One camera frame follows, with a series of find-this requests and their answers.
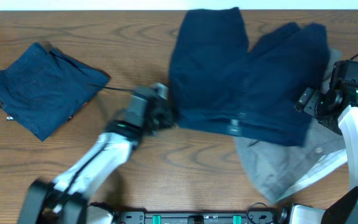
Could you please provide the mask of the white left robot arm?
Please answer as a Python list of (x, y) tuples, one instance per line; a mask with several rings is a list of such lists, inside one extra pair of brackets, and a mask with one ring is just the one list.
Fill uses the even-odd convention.
[(130, 93), (127, 108), (114, 114), (77, 163), (51, 182), (37, 179), (30, 185), (18, 223), (86, 223), (90, 198), (129, 160), (143, 137), (174, 125), (167, 86), (137, 86)]

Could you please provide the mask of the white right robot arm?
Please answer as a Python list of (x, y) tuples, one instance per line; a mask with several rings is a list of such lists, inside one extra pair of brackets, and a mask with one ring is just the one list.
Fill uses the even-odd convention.
[(327, 210), (294, 205), (289, 223), (358, 224), (358, 62), (334, 64), (329, 90), (307, 88), (295, 109), (344, 138), (349, 166), (349, 192)]

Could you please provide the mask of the dark navy shorts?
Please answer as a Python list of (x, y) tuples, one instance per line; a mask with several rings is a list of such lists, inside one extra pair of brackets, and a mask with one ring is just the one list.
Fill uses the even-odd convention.
[(169, 67), (181, 128), (300, 146), (311, 117), (295, 110), (329, 62), (326, 28), (287, 23), (251, 47), (238, 8), (188, 11)]

